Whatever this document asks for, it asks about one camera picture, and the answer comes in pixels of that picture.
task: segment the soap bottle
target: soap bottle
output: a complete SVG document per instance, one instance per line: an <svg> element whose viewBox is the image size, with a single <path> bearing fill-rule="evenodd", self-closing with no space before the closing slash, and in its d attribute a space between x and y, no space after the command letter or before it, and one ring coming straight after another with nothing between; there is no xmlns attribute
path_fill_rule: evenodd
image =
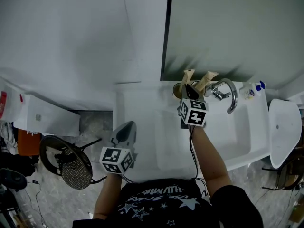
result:
<svg viewBox="0 0 304 228"><path fill-rule="evenodd" d="M244 83L244 87L239 90L239 93L245 100L250 100L253 99L253 97L255 97L256 95L260 96L261 90L265 88L266 86L262 81L260 81L260 83L258 84L247 82Z"/></svg>

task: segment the black t-shirt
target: black t-shirt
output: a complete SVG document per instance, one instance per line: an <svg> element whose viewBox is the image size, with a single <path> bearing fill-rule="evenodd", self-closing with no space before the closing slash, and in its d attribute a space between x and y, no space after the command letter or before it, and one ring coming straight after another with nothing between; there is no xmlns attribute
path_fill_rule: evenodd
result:
<svg viewBox="0 0 304 228"><path fill-rule="evenodd" d="M241 188L225 186L210 200L201 198L195 180L164 179L125 185L115 211L106 220L76 220L73 228L114 225L262 228L263 221Z"/></svg>

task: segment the red label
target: red label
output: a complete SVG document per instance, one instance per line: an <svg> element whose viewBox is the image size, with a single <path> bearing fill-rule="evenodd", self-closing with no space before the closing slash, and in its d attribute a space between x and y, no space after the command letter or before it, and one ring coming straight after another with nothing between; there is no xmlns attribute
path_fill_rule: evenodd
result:
<svg viewBox="0 0 304 228"><path fill-rule="evenodd" d="M1 98L0 98L0 118L3 115L4 112L4 107L5 107L5 103L6 103L6 92L1 91Z"/></svg>

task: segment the white cube with black markers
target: white cube with black markers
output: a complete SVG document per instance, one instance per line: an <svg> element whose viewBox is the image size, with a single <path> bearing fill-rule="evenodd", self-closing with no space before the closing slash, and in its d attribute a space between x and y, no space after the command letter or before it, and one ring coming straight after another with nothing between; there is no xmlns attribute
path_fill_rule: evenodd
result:
<svg viewBox="0 0 304 228"><path fill-rule="evenodd" d="M203 126L208 112L208 104L201 101L182 99L180 117L187 125Z"/></svg>
<svg viewBox="0 0 304 228"><path fill-rule="evenodd" d="M103 147L99 162L108 173L125 174L134 159L130 149Z"/></svg>

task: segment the beige tube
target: beige tube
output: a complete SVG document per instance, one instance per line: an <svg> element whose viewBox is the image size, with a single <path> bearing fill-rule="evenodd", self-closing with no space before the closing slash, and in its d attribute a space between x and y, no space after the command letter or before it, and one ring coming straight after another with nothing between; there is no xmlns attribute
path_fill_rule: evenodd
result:
<svg viewBox="0 0 304 228"><path fill-rule="evenodd" d="M194 74L194 69L187 69L187 70L184 70L184 77L182 78L182 81L181 81L181 84L180 84L180 88L179 88L179 92L181 93L181 90L182 90L182 86L183 85L187 85L190 80L191 80L191 77L192 75Z"/></svg>
<svg viewBox="0 0 304 228"><path fill-rule="evenodd" d="M207 71L204 77L196 84L195 88L198 91L202 91L207 83L209 83L218 73Z"/></svg>

